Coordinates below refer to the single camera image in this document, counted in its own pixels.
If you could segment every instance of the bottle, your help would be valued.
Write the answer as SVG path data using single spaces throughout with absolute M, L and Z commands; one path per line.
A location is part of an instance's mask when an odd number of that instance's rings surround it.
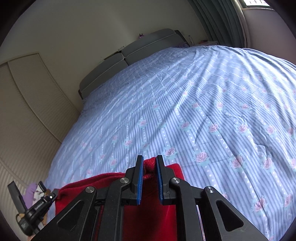
M 189 44 L 190 44 L 190 46 L 191 46 L 191 47 L 194 46 L 195 43 L 193 42 L 192 37 L 191 37 L 190 35 L 188 35 L 188 38 L 189 38 Z

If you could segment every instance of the bed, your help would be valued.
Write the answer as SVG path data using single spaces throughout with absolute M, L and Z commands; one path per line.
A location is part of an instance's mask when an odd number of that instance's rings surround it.
M 125 172 L 137 155 L 161 154 L 192 186 L 214 186 L 280 240 L 296 217 L 296 66 L 218 45 L 162 48 L 129 62 L 145 46 L 123 49 L 82 81 L 83 111 L 46 187 Z

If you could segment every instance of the white wall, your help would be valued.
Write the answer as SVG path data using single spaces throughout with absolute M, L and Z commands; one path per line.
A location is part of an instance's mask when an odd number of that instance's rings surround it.
M 279 14 L 266 8 L 242 9 L 251 48 L 296 64 L 296 39 Z
M 4 40 L 0 63 L 39 52 L 60 88 L 81 110 L 80 81 L 139 34 L 162 28 L 178 29 L 195 42 L 207 39 L 187 0 L 37 0 Z

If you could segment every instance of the window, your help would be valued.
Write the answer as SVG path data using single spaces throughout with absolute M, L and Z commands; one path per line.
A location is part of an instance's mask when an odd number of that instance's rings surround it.
M 264 0 L 244 0 L 244 2 L 246 3 L 246 5 L 249 6 L 267 6 L 269 7 L 269 5 L 264 1 Z

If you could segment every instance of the purple cloth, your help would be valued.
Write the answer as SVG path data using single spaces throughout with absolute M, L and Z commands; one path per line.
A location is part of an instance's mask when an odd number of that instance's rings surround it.
M 22 195 L 27 208 L 30 208 L 33 204 L 34 193 L 36 189 L 37 189 L 37 183 L 31 183 L 26 189 L 25 194 Z

